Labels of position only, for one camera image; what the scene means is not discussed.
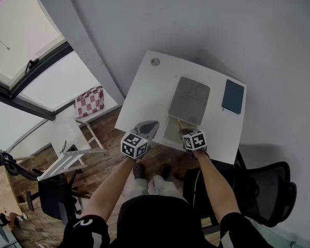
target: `black shirt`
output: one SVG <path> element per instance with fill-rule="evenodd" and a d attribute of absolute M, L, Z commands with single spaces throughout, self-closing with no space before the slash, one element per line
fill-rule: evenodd
<path fill-rule="evenodd" d="M 220 227 L 221 237 L 229 231 L 234 247 L 270 247 L 241 214 L 226 215 Z M 111 244 L 103 218 L 88 215 L 68 223 L 60 247 L 109 246 L 214 247 L 206 241 L 193 207 L 179 198 L 159 195 L 135 197 L 122 205 L 117 238 Z"/>

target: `cable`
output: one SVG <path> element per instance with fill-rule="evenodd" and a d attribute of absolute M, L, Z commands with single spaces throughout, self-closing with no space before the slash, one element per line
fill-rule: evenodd
<path fill-rule="evenodd" d="M 198 175 L 200 174 L 200 172 L 201 172 L 201 169 L 198 171 L 198 173 L 197 173 L 197 177 L 196 177 L 196 180 L 195 180 L 195 186 L 194 186 L 194 197 L 193 197 L 193 207 L 194 207 L 194 202 L 195 202 L 196 183 L 197 183 Z"/>

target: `black office chair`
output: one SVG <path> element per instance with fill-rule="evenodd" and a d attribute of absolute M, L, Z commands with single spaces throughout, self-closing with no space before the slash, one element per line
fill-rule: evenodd
<path fill-rule="evenodd" d="M 286 162 L 250 170 L 235 165 L 231 170 L 220 172 L 233 188 L 241 213 L 258 223 L 274 227 L 293 210 L 297 188 L 290 182 Z M 212 226 L 218 225 L 200 168 L 186 172 L 183 196 L 201 219 L 210 217 Z"/>
<path fill-rule="evenodd" d="M 26 179 L 32 181 L 38 181 L 37 177 L 42 175 L 42 172 L 37 169 L 32 169 L 32 172 L 25 169 L 17 164 L 10 154 L 1 151 L 0 166 L 5 166 L 6 170 L 11 175 L 22 175 Z M 67 224 L 69 220 L 76 218 L 75 213 L 80 214 L 80 211 L 77 211 L 75 207 L 77 200 L 73 196 L 89 198 L 88 196 L 72 191 L 77 189 L 72 188 L 76 174 L 77 171 L 74 173 L 69 183 L 64 174 L 39 181 L 39 191 L 36 194 L 31 195 L 30 191 L 26 192 L 29 209 L 31 211 L 34 210 L 32 201 L 37 197 L 40 197 L 41 209 L 45 214 L 62 220 L 64 224 Z"/>

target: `white desk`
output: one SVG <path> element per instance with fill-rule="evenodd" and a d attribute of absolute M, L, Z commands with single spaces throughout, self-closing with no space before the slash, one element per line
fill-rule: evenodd
<path fill-rule="evenodd" d="M 153 58 L 158 58 L 160 65 L 152 66 L 150 61 Z M 233 164 L 243 124 L 246 85 L 186 60 L 147 51 L 125 99 L 115 128 L 127 132 L 139 122 L 157 120 L 160 127 L 153 141 L 183 150 L 181 142 L 163 137 L 168 121 L 167 112 L 182 76 L 210 87 L 207 108 L 202 124 L 198 128 L 205 132 L 209 157 Z M 227 79 L 244 87 L 242 109 L 239 115 L 222 108 Z"/>

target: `leg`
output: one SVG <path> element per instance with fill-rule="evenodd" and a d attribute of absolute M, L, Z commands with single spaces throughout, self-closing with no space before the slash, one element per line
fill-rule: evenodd
<path fill-rule="evenodd" d="M 125 188 L 125 197 L 130 200 L 141 195 L 148 195 L 148 181 L 145 177 L 145 167 L 143 164 L 136 164 L 133 167 L 134 179 Z"/>
<path fill-rule="evenodd" d="M 157 174 L 154 176 L 156 193 L 162 196 L 173 196 L 185 200 L 173 182 L 165 181 L 169 177 L 170 172 L 171 167 L 168 164 L 162 165 L 157 171 Z"/>

